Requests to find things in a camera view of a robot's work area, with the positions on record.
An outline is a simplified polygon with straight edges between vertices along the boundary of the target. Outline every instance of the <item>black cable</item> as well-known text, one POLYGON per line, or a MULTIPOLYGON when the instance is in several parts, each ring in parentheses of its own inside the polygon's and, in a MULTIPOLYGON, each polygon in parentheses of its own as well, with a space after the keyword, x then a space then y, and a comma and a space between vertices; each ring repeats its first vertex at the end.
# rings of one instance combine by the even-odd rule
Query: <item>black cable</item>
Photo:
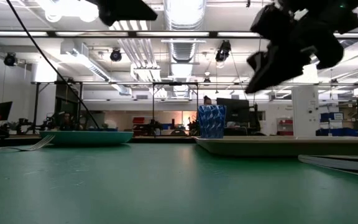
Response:
POLYGON ((216 92, 215 92, 215 94, 218 94, 219 92, 218 92, 218 63, 217 62, 215 62, 215 72, 216 72, 216 81, 215 81, 216 92))
POLYGON ((75 93, 75 91, 72 89, 72 87, 68 84, 68 82, 63 78, 63 76, 58 72, 58 70, 52 65, 52 63, 49 61, 49 59, 47 58, 47 56, 44 54, 44 52, 41 50, 41 48, 38 46, 38 44, 36 43, 36 41, 34 40, 34 38, 31 36, 30 32, 27 30, 27 28, 25 27, 22 19, 19 17, 18 13, 16 12, 14 6, 11 3, 11 0, 6 0, 6 2, 8 3, 9 7, 12 9, 12 12, 15 14, 17 21, 19 21, 20 25, 22 26, 22 28, 24 29, 25 33, 27 34, 27 36, 30 38, 31 42, 34 44, 35 48, 37 48, 37 50, 40 52, 40 54, 42 55, 42 57, 48 62, 48 64, 53 68, 53 70, 56 72, 56 74, 59 76, 59 78, 61 78, 63 80, 63 83, 70 89, 70 91, 77 97, 78 101, 84 106, 86 112, 91 116, 92 121, 95 123, 96 127, 99 129, 99 125, 96 122, 95 118, 93 117, 93 115, 91 114, 91 112, 89 111, 88 107, 84 104, 84 101, 75 93))
POLYGON ((2 101, 1 101, 1 103, 4 102, 4 95, 5 95, 5 78, 6 78, 6 65, 5 65, 5 69, 4 69, 4 80, 2 81, 2 101))

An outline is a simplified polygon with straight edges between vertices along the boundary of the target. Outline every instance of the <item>green cutting mat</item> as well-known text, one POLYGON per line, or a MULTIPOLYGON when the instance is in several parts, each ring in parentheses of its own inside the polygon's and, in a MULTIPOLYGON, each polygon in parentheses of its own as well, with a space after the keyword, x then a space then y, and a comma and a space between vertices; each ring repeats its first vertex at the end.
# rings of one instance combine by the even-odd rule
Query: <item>green cutting mat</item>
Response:
POLYGON ((358 176, 195 144, 0 151, 0 224, 358 224, 358 176))
POLYGON ((133 132, 122 131, 41 131, 41 137, 54 135, 52 144, 77 146, 112 146, 131 140, 133 132))

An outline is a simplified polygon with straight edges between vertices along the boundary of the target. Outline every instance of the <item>beige tray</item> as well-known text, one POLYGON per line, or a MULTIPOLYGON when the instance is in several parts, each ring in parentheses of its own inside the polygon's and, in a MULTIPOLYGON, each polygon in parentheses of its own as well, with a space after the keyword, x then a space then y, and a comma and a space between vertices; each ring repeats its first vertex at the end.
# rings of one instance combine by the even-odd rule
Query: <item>beige tray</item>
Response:
POLYGON ((197 144, 222 156, 275 157, 302 155, 358 155, 358 137, 228 136, 201 139, 197 144))

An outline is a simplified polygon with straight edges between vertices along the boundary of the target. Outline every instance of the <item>teal tray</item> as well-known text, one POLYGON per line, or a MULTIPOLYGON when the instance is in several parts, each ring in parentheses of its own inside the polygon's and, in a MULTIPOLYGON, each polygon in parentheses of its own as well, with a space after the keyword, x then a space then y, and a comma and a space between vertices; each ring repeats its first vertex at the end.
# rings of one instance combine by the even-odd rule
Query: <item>teal tray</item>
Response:
POLYGON ((133 132, 109 131, 41 131, 42 138, 54 135, 50 142, 55 145, 76 146, 110 146, 127 143, 134 135, 133 132))

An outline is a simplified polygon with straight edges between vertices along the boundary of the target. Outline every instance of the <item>ceiling beam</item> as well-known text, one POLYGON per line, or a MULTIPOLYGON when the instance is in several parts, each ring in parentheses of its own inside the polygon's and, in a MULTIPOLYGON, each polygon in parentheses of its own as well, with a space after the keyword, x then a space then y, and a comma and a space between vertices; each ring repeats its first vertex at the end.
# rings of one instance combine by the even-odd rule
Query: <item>ceiling beam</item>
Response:
MULTIPOLYGON (((87 38, 87 39, 250 39, 260 35, 251 31, 118 31, 118 30, 30 30, 34 38, 87 38)), ((358 40, 358 32, 334 34, 338 40, 358 40)), ((28 38, 22 30, 0 30, 3 38, 28 38)))

